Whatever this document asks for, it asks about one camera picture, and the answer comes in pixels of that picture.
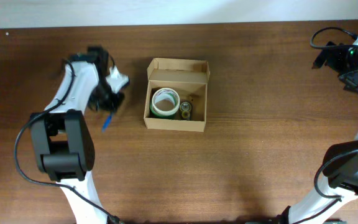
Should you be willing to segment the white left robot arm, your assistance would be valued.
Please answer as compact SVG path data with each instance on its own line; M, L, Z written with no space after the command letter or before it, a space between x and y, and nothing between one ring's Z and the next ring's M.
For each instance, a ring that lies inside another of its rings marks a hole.
M64 72L53 100L26 126L37 166L50 179L43 185L63 190L77 223L120 223L103 208L94 186L95 149L84 114L87 108L114 114L129 78L101 46L71 55Z

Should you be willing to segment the blue ballpoint pen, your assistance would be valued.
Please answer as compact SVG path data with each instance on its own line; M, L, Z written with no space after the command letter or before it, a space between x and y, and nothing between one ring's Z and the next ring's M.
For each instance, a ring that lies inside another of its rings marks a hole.
M113 117L113 113L110 113L106 118L105 122L103 123L103 126L101 128L102 132L105 132L105 130L107 130L107 128L109 127L109 125L111 124L112 117Z

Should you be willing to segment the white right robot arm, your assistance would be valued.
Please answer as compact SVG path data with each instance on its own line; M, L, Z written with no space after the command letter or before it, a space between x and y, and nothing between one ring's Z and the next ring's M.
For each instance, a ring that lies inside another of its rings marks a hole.
M358 93L358 34L352 44L310 46L320 51L313 69L323 65L333 69L344 89ZM353 141L332 145L313 179L313 189L298 203L288 206L271 223L330 223L330 217L345 204L358 199L358 132Z

